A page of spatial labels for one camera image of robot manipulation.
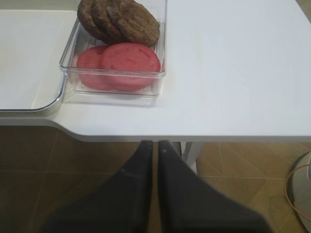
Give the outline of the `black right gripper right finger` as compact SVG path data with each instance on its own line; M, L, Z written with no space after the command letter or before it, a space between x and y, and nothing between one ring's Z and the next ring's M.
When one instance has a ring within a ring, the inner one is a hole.
M169 141L158 143L158 197L164 233L270 233L259 213L198 177Z

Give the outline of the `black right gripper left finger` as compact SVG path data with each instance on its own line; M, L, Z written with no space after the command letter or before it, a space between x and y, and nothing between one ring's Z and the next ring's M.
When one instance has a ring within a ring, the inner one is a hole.
M153 187L153 143L141 141L130 159L88 196L52 214L44 233L146 233Z

